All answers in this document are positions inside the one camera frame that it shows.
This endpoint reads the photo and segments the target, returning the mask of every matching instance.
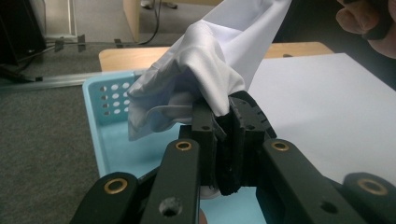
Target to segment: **white fabric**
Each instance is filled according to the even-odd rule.
[[[191,121],[204,97],[216,116],[262,61],[291,0],[225,0],[184,34],[128,90],[131,140]]]

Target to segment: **light blue basket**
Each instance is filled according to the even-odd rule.
[[[92,77],[82,86],[101,177],[114,172],[144,175],[160,165],[166,146],[178,136],[176,125],[167,132],[129,141],[126,91],[132,83],[134,72],[129,71]]]
[[[140,177],[161,164],[166,146],[178,138],[176,125],[166,132],[129,141],[125,92],[134,81],[134,72],[127,71],[91,77],[82,86],[100,176],[126,172]],[[228,197],[201,200],[208,223],[265,223],[255,190],[241,188]]]

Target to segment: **hand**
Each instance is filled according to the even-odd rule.
[[[199,224],[207,224],[206,216],[202,209],[199,210]]]
[[[346,5],[343,0],[337,1],[344,8],[338,11],[336,19],[345,31],[363,35],[378,24],[378,12],[370,6],[367,0]],[[383,39],[369,40],[368,42],[377,52],[396,59],[396,0],[389,0],[389,13],[393,18],[393,24],[388,34]]]

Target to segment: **screw hole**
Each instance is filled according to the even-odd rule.
[[[337,207],[329,202],[322,202],[320,208],[323,209],[323,211],[331,214],[336,214],[338,212]]]
[[[282,142],[274,142],[273,144],[271,144],[271,146],[279,151],[287,151],[289,150],[289,146],[282,143]]]
[[[388,189],[373,179],[360,179],[358,180],[358,185],[362,189],[374,195],[383,196],[388,194]]]
[[[191,143],[189,142],[178,142],[176,143],[176,148],[182,151],[190,150],[192,147]]]
[[[117,194],[126,189],[128,182],[123,178],[116,178],[105,184],[105,192],[107,194]]]
[[[247,125],[247,129],[248,130],[254,130],[256,127],[254,127],[253,125],[248,124]]]
[[[175,197],[166,198],[160,203],[160,213],[164,217],[174,217],[181,213],[182,211],[181,200]]]

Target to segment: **white paper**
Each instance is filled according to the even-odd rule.
[[[248,92],[323,175],[396,186],[396,92],[347,55],[263,60]]]

